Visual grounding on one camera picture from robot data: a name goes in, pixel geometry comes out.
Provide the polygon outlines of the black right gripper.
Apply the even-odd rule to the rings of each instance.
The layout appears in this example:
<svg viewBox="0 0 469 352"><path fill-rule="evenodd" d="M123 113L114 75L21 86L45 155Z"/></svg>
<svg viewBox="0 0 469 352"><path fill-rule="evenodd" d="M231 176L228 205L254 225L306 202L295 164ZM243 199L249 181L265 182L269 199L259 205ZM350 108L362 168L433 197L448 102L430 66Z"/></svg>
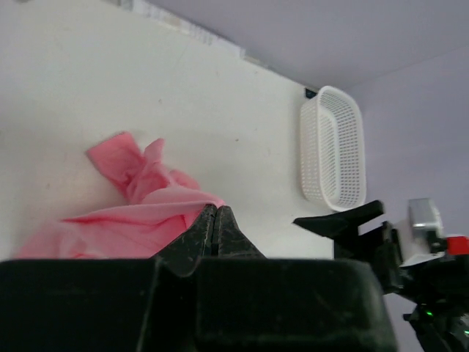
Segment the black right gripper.
<svg viewBox="0 0 469 352"><path fill-rule="evenodd" d="M468 350L468 237L434 237L429 254L408 265L406 234L385 221L359 234L359 227L385 213L380 200L326 216L296 218L293 224L334 241L334 255L370 264L384 294L415 304L402 317L424 351Z"/></svg>

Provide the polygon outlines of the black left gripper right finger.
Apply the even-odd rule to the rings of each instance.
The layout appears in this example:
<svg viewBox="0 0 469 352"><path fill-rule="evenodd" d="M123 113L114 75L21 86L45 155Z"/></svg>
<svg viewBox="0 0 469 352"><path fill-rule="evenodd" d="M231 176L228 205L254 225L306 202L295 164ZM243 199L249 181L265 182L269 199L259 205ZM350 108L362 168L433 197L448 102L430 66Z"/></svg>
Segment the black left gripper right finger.
<svg viewBox="0 0 469 352"><path fill-rule="evenodd" d="M229 206L220 207L214 222L214 256L226 258L264 258L242 233Z"/></svg>

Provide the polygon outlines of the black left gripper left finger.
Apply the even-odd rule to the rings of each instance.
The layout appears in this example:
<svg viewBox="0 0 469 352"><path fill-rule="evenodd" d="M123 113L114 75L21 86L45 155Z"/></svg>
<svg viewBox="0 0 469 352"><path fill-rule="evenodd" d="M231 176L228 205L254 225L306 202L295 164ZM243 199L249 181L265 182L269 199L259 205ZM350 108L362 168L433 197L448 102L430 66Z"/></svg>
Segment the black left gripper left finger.
<svg viewBox="0 0 469 352"><path fill-rule="evenodd" d="M201 258L210 257L216 206L207 205L192 225L153 258L174 275L191 275Z"/></svg>

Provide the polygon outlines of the pink t-shirt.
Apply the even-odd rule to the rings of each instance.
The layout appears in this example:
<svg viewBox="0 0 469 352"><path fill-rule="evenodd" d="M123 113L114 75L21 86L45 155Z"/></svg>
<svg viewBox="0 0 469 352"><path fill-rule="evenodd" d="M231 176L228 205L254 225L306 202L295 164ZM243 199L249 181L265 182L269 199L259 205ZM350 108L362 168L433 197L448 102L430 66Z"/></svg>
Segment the pink t-shirt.
<svg viewBox="0 0 469 352"><path fill-rule="evenodd" d="M163 162L164 139L140 149L122 132L86 152L124 205L46 222L15 253L17 259L148 258L188 230L207 205L224 201Z"/></svg>

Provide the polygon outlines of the white perforated plastic basket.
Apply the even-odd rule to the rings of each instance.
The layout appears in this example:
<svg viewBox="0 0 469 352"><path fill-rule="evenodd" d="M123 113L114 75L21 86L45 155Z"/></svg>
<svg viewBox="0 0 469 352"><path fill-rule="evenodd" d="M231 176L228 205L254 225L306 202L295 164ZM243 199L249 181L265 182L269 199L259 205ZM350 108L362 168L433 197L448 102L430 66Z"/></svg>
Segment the white perforated plastic basket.
<svg viewBox="0 0 469 352"><path fill-rule="evenodd" d="M307 200L332 211L365 202L362 113L355 100L338 88L324 86L301 106L300 184Z"/></svg>

